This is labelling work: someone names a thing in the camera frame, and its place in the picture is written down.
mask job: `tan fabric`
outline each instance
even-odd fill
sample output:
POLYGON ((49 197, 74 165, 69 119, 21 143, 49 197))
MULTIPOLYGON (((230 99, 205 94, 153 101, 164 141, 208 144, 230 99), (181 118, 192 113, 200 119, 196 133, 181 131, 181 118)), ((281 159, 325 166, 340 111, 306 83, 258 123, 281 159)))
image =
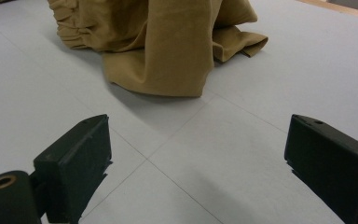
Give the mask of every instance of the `tan fabric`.
POLYGON ((235 25, 257 20, 248 0, 48 0, 72 49, 103 51, 107 79, 130 91, 201 96, 213 57, 255 55, 263 35, 235 25))

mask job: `white floor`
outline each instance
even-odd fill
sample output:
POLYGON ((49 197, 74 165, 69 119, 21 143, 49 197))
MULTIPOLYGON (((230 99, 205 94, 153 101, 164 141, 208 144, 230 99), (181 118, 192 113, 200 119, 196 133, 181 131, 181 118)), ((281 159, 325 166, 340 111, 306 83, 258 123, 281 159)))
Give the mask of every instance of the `white floor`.
POLYGON ((358 140, 358 18, 252 4, 259 21, 240 28, 268 44, 215 67, 198 99, 108 84, 99 54, 61 43, 47 1, 0 5, 0 174, 31 173, 66 131, 107 114, 115 163, 81 223, 342 223, 283 152, 294 113, 358 140))

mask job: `black plastic part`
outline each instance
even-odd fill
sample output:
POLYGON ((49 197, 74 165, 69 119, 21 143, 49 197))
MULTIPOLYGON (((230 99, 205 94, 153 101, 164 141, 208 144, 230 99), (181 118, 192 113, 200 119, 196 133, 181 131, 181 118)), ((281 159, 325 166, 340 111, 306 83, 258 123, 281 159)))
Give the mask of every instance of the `black plastic part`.
POLYGON ((27 173, 0 175, 0 224, 40 224, 32 185, 27 173))
POLYGON ((293 115, 284 158, 345 223, 358 223, 358 141, 322 121, 293 115))
POLYGON ((35 172, 30 174, 32 189, 34 190, 34 202, 36 204, 37 215, 42 217, 49 207, 49 196, 47 193, 47 183, 39 182, 35 172))
POLYGON ((46 183, 51 223, 76 224, 112 163, 108 117, 79 122, 34 159, 35 182, 46 183))

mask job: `screw hole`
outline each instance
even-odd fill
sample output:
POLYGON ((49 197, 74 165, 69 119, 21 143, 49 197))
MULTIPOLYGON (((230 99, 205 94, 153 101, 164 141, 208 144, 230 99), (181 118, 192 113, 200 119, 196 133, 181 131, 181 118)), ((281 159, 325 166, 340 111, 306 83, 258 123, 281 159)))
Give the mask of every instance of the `screw hole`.
POLYGON ((4 189, 16 182, 16 176, 14 175, 3 175, 0 177, 0 189, 4 189))

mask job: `fabric fold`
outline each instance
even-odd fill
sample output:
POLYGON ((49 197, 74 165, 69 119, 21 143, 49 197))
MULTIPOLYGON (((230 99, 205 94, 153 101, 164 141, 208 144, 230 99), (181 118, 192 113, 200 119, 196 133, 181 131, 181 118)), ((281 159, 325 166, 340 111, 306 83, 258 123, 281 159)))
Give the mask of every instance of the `fabric fold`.
POLYGON ((247 0, 48 2, 68 48, 103 51, 107 79, 141 93, 201 96, 213 58, 253 56, 268 41, 235 26, 257 21, 247 0))

